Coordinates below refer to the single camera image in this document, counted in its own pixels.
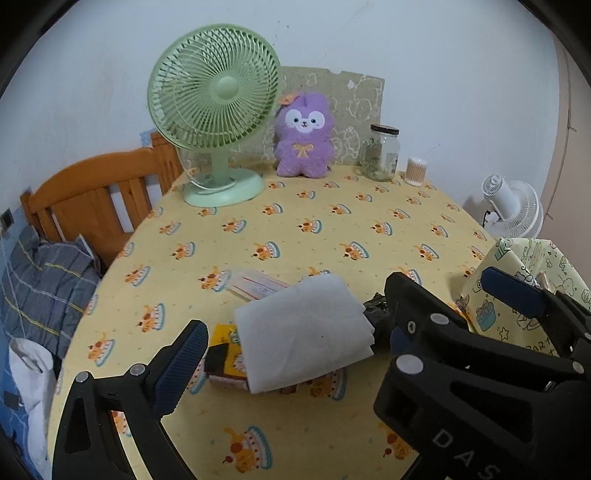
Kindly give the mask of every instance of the stuffed animal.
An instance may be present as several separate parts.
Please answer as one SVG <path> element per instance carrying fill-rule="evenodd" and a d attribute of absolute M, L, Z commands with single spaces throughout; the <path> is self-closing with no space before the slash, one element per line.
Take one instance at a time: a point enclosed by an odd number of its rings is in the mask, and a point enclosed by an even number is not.
<path fill-rule="evenodd" d="M 327 98 L 321 93 L 295 93 L 280 103 L 283 107 L 275 119 L 279 137 L 275 148 L 279 160 L 277 175 L 326 177 L 329 162 L 335 156 L 330 142 L 335 119 Z"/>

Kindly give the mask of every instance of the patterned tablecloth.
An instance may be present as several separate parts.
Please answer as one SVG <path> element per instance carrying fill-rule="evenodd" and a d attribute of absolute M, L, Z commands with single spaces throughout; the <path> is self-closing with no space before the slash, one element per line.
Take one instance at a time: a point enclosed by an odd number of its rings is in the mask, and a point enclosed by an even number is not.
<path fill-rule="evenodd" d="M 51 409 L 51 455 L 76 373 L 123 374 L 149 363 L 190 319 L 203 320 L 210 331 L 230 322 L 245 302 L 225 290 L 233 266 L 288 283 L 330 271 L 360 301 L 403 271 L 452 303 L 494 244 L 431 183 L 412 187 L 401 174 L 374 183 L 354 167 L 336 166 L 324 180 L 281 179 L 271 170 L 264 178 L 267 188 L 257 198 L 218 209 L 185 204 L 185 179 L 179 179 L 139 226 L 98 288 L 63 363 Z M 222 387 L 198 368 L 163 425 L 200 480 L 400 478 L 416 454 L 372 409 L 389 361 L 376 355 L 294 394 Z M 137 478 L 150 478 L 124 417 L 115 421 Z"/>

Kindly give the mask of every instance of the jar lid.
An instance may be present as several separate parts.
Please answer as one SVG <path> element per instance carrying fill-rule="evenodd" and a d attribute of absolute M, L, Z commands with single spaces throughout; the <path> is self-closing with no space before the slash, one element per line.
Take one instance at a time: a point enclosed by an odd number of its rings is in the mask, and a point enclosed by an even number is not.
<path fill-rule="evenodd" d="M 369 128 L 372 132 L 380 132 L 388 135 L 398 135 L 400 133 L 398 128 L 389 127 L 388 125 L 371 124 Z"/>

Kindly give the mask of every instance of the silver bolt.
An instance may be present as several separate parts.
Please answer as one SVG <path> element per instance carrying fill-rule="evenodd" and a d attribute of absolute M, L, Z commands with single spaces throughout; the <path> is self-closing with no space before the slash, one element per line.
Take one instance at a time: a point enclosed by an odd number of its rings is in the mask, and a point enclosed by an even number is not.
<path fill-rule="evenodd" d="M 573 362 L 573 370 L 581 375 L 585 373 L 585 368 L 579 362 Z"/>
<path fill-rule="evenodd" d="M 404 354 L 396 359 L 398 369 L 407 375 L 417 375 L 423 371 L 423 361 L 414 355 Z"/>
<path fill-rule="evenodd" d="M 89 373 L 88 373 L 88 372 L 78 372 L 78 373 L 76 374 L 76 381 L 77 381 L 78 383 L 83 383 L 83 382 L 85 382 L 86 380 L 88 380 L 88 375 L 89 375 Z"/>
<path fill-rule="evenodd" d="M 132 374 L 134 377 L 140 376 L 145 371 L 146 366 L 144 364 L 135 364 L 129 369 L 129 373 Z"/>
<path fill-rule="evenodd" d="M 449 323 L 449 318 L 441 313 L 432 313 L 431 321 L 433 323 L 437 323 L 438 325 L 447 325 Z"/>

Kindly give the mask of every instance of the fan center cap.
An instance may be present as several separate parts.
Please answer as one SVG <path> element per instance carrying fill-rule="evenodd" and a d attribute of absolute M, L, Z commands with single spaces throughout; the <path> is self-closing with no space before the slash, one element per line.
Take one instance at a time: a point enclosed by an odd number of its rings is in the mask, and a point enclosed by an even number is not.
<path fill-rule="evenodd" d="M 238 94 L 239 83 L 231 75 L 221 77 L 215 84 L 213 91 L 223 100 L 230 100 Z"/>

